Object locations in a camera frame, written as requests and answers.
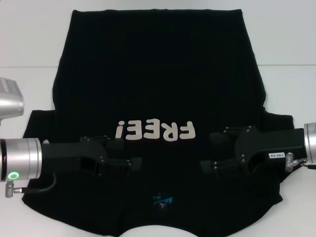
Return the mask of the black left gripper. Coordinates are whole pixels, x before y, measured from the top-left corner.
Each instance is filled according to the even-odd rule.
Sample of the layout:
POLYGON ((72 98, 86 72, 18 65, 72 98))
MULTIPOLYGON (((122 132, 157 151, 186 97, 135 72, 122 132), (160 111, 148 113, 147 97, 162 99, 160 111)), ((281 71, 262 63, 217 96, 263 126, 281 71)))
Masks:
POLYGON ((140 171, 143 159, 111 159, 107 150, 122 150, 122 139, 111 139, 106 135, 83 136, 78 142, 42 143, 41 174, 88 171, 94 175, 104 176, 110 172, 130 176, 140 171))

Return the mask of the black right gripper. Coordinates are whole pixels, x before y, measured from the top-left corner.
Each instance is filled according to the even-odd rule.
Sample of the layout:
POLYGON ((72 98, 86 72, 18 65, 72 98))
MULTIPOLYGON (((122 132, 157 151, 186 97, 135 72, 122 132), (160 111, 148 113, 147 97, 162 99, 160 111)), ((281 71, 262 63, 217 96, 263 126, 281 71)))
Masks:
POLYGON ((201 160, 200 168, 205 174, 215 177, 232 177, 253 171, 256 166, 278 160, 284 162, 287 172, 306 162, 304 130, 290 129, 260 132, 251 125, 245 127, 226 127, 223 131, 209 134, 211 143, 235 143, 236 159, 201 160))

